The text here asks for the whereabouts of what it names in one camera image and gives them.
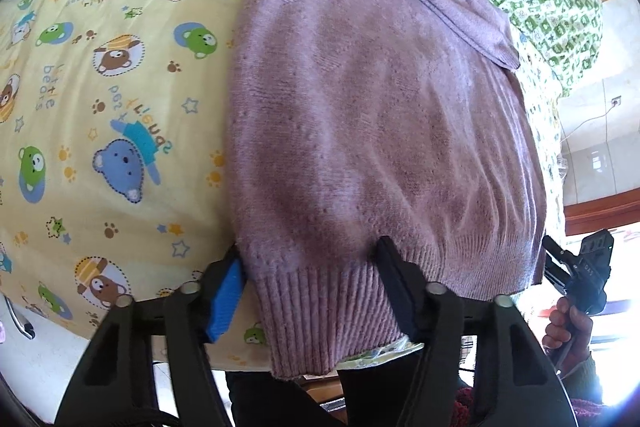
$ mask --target orange star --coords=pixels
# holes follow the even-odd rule
[[[175,233],[175,235],[181,235],[184,232],[182,231],[182,227],[180,225],[176,225],[175,223],[170,223],[167,227],[169,233]]]

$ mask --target cartoon print fabric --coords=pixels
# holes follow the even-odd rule
[[[90,337],[119,296],[168,295],[222,258],[242,2],[2,0],[0,291],[15,303]],[[403,339],[340,367],[416,348]],[[250,283],[208,351],[218,369],[270,367]]]

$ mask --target sweater sleeve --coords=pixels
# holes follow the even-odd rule
[[[562,379],[569,398],[602,403],[602,386],[596,373],[596,363],[590,355],[574,371]]]

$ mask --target metal screw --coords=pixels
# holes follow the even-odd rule
[[[494,302],[500,306],[500,308],[511,308],[513,306],[513,301],[511,297],[508,295],[498,295]]]
[[[116,299],[116,306],[118,308],[126,308],[133,302],[133,297],[131,295],[121,295]]]
[[[430,282],[427,285],[427,291],[434,295],[444,295],[447,292],[447,287],[439,282]]]
[[[200,283],[197,281],[189,281],[180,286],[180,292],[185,295],[191,295],[200,291]]]

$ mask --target knit sweater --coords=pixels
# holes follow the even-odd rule
[[[246,0],[228,183],[273,373],[399,338],[380,235],[490,299],[542,277],[542,173],[507,17],[488,0]]]

